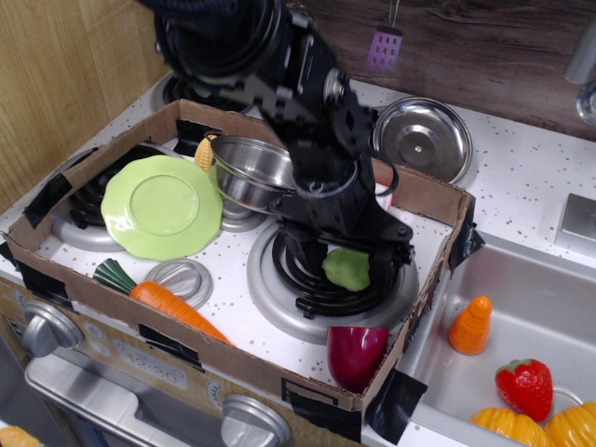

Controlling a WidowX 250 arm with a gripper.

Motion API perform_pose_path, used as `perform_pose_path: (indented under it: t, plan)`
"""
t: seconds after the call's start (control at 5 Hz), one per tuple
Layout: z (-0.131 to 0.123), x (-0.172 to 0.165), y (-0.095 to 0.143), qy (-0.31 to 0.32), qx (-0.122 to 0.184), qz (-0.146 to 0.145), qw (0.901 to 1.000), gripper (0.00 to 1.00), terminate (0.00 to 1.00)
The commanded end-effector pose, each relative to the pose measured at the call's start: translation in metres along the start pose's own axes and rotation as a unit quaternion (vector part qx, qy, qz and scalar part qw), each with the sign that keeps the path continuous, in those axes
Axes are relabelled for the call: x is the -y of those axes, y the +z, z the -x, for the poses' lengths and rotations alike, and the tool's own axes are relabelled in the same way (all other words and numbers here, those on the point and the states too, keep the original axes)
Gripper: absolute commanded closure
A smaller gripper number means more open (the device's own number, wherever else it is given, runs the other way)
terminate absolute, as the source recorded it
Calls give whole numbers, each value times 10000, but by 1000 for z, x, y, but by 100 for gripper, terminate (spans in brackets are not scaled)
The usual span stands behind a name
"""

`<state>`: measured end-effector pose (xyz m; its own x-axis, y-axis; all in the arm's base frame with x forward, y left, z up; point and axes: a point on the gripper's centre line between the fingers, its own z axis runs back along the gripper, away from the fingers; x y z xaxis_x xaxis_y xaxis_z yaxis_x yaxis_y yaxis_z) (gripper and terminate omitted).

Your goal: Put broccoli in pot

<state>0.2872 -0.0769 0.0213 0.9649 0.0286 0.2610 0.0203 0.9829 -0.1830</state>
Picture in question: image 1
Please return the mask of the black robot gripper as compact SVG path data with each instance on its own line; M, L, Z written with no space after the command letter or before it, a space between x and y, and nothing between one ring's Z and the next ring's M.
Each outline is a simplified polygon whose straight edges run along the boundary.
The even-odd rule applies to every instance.
M311 289L325 281L322 263L331 244L373 251L369 277L376 303L400 292L412 259L394 251L413 249L413 230L385 211L372 189L357 184L333 195L284 195L272 202L271 211L293 262L304 271L301 281Z

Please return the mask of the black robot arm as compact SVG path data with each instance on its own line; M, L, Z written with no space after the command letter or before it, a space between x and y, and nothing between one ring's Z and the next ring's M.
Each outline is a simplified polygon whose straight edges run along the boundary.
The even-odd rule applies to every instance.
M388 296L412 230L376 201L373 112L313 24L282 1L150 1L166 64L193 87L259 109L290 154L295 189L274 201L287 246L317 273L324 247L368 255Z

